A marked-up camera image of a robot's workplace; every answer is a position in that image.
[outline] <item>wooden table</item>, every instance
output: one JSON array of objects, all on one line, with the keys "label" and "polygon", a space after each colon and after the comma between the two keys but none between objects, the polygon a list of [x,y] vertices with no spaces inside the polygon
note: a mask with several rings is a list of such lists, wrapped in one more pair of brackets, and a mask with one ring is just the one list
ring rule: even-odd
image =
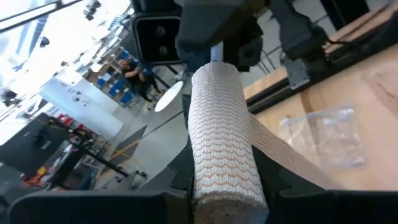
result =
[{"label": "wooden table", "polygon": [[[397,9],[398,4],[391,5],[356,30],[375,12],[365,14],[330,38],[353,39],[386,21]],[[286,69],[278,68],[245,88],[246,99],[285,77]],[[398,190],[398,45],[259,113],[256,118],[279,136],[280,121],[284,118],[350,103],[366,152],[366,163],[360,168],[329,172],[329,175],[347,189]]]}]

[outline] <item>white bandage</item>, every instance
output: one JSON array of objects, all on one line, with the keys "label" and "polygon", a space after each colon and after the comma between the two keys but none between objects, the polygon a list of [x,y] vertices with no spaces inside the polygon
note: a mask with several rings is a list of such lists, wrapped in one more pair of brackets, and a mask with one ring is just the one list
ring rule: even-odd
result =
[{"label": "white bandage", "polygon": [[249,114],[233,65],[209,63],[194,74],[192,85],[188,130],[195,160],[196,223],[265,222],[269,211],[252,144],[296,174],[317,179],[319,186],[338,188]]}]

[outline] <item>desk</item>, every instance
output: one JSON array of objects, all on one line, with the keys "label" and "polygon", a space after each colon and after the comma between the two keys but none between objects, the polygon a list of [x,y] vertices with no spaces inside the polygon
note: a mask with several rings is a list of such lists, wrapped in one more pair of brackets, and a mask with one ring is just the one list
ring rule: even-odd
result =
[{"label": "desk", "polygon": [[[365,14],[330,38],[353,39],[387,20],[397,9],[398,4],[393,4],[356,30],[359,24],[375,12]],[[245,98],[248,99],[285,77],[286,69],[278,68],[245,88]],[[279,135],[280,121],[284,118],[303,116],[349,103],[353,103],[359,135],[366,151],[366,165],[330,172],[330,177],[346,189],[398,190],[398,45],[290,97],[257,114],[256,118]]]}]

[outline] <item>metal frame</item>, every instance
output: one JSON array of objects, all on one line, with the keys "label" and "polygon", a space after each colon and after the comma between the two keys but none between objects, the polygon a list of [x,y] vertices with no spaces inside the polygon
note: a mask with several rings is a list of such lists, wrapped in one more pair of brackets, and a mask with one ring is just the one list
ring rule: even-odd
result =
[{"label": "metal frame", "polygon": [[312,74],[307,84],[296,89],[291,89],[289,79],[273,84],[258,94],[246,100],[249,112],[258,114],[301,91],[331,77],[332,75],[370,57],[384,49],[398,43],[398,12],[393,13],[392,18],[378,27],[368,31],[357,39],[352,40],[355,45],[366,46],[363,51],[355,51],[352,45],[343,45],[336,51],[329,54],[332,59],[330,67],[323,73]]},{"label": "metal frame", "polygon": [[8,21],[8,20],[10,20],[10,19],[13,19],[13,18],[15,18],[15,17],[23,16],[23,15],[25,15],[25,14],[27,14],[27,13],[30,13],[30,12],[33,12],[33,11],[35,11],[35,10],[41,9],[41,8],[43,8],[43,7],[50,6],[50,5],[53,5],[53,4],[56,5],[56,6],[55,6],[55,9],[51,9],[51,10],[49,10],[49,11],[47,11],[47,12],[43,12],[43,13],[37,15],[37,16],[30,17],[30,18],[25,19],[25,20],[23,20],[23,21],[20,21],[20,22],[18,22],[18,23],[16,23],[16,24],[13,24],[13,25],[11,25],[11,26],[8,26],[8,27],[5,27],[5,28],[0,29],[0,33],[9,31],[9,30],[11,30],[11,29],[13,29],[13,28],[15,28],[15,27],[19,27],[19,26],[21,26],[21,25],[24,25],[25,23],[31,22],[31,21],[33,21],[33,20],[36,20],[36,19],[40,18],[40,17],[46,16],[46,15],[48,15],[48,14],[51,14],[51,13],[56,12],[56,11],[58,11],[58,10],[61,10],[61,9],[65,8],[65,7],[72,6],[72,5],[74,5],[74,4],[76,4],[76,3],[80,2],[80,1],[82,1],[82,0],[74,0],[74,1],[71,1],[71,2],[69,2],[69,3],[64,4],[61,0],[58,0],[58,1],[54,1],[54,2],[48,3],[48,4],[44,4],[43,6],[36,7],[36,8],[34,8],[34,9],[29,9],[29,10],[27,10],[27,11],[18,13],[18,14],[13,15],[13,16],[9,16],[9,17],[4,18],[4,19],[1,19],[1,20],[0,20],[0,24],[3,23],[3,22],[5,22],[5,21]]}]

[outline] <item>white wall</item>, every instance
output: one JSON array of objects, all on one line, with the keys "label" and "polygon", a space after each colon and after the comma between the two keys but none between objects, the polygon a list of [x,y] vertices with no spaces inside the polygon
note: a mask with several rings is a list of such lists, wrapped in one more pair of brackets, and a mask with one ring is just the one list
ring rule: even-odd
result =
[{"label": "white wall", "polygon": [[113,114],[119,107],[119,104],[110,98],[107,94],[103,93],[99,88],[95,87],[92,83],[82,78],[74,88],[84,93],[87,97],[93,100],[99,107],[109,114]]},{"label": "white wall", "polygon": [[112,98],[92,85],[89,81],[82,78],[81,75],[74,70],[66,71],[57,76],[57,78],[72,86],[75,90],[82,92],[109,114],[113,114],[119,106],[117,102],[112,100]]},{"label": "white wall", "polygon": [[109,141],[123,126],[120,120],[99,107],[83,92],[78,93],[74,87],[57,78],[46,83],[40,89],[40,94],[48,102],[66,111],[73,119]]}]

